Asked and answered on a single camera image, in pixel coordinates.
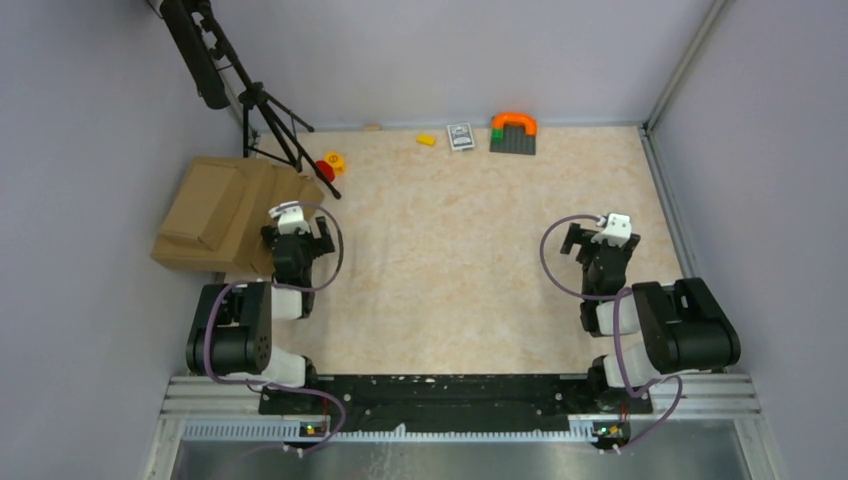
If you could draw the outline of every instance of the wooden tabletop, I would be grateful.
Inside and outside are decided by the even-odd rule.
[[[416,143],[437,138],[434,147]],[[539,240],[574,213],[632,216],[642,235],[628,281],[673,281],[680,267],[635,127],[539,129],[535,156],[451,152],[445,130],[301,134],[313,157],[344,155],[347,173],[324,206],[342,224],[345,262],[311,318],[274,327],[274,341],[322,373],[569,373],[612,352],[579,320],[579,300],[539,265]],[[260,148],[282,154],[264,135]],[[580,265],[552,270],[580,288]],[[317,261],[314,282],[335,255]],[[627,343],[635,338],[628,338]]]

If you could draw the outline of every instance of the table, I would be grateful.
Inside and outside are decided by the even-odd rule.
[[[636,127],[541,127],[535,156],[489,153],[489,131],[474,135],[476,150],[455,153],[444,129],[299,135],[314,158],[346,159],[344,197],[324,201],[345,263],[309,319],[275,325],[276,345],[321,373],[583,373],[612,341],[583,332],[580,301],[538,259],[544,230],[574,213],[632,216],[642,241],[628,283],[681,277]],[[267,134],[259,148],[282,155]],[[579,290],[575,252],[558,254],[566,229],[547,258]],[[317,261],[315,284],[335,261]]]

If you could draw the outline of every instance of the gray floor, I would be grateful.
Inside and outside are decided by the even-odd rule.
[[[671,422],[630,453],[598,455],[569,443],[338,443],[298,460],[256,443],[184,442],[174,480],[743,480],[745,460],[732,422]]]

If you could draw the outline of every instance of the red round object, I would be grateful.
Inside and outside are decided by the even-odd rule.
[[[321,173],[323,173],[324,176],[327,177],[327,180],[332,182],[336,179],[336,172],[333,171],[333,167],[331,167],[329,163],[325,162],[324,160],[318,160],[317,162],[315,162],[315,165],[318,167],[319,170],[321,170]]]

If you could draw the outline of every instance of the metal frame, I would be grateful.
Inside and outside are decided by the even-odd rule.
[[[668,223],[669,232],[685,276],[697,275],[699,269],[687,235],[686,225],[675,201],[672,182],[656,149],[654,131],[676,97],[680,87],[705,42],[725,15],[732,0],[714,0],[660,95],[650,116],[639,127],[639,134],[648,166],[657,188],[657,195]],[[732,420],[740,447],[752,480],[783,480],[788,478],[771,431],[763,417],[751,379],[747,374],[683,375],[683,399],[673,418],[682,421]],[[671,404],[677,386],[661,384],[651,388],[654,413],[632,415],[634,420],[656,419]],[[206,377],[174,377],[168,386],[159,416],[153,446],[150,450],[147,480],[171,478],[177,453],[183,438],[206,435],[205,440],[256,440],[257,431],[264,440],[284,441],[293,430],[286,419],[261,416],[258,413],[260,394],[242,386],[218,385]],[[484,441],[590,441],[592,422],[615,421],[617,415],[570,415],[571,431],[550,434],[489,435]],[[341,434],[336,441],[467,441],[455,434],[409,434],[405,431],[386,435]]]

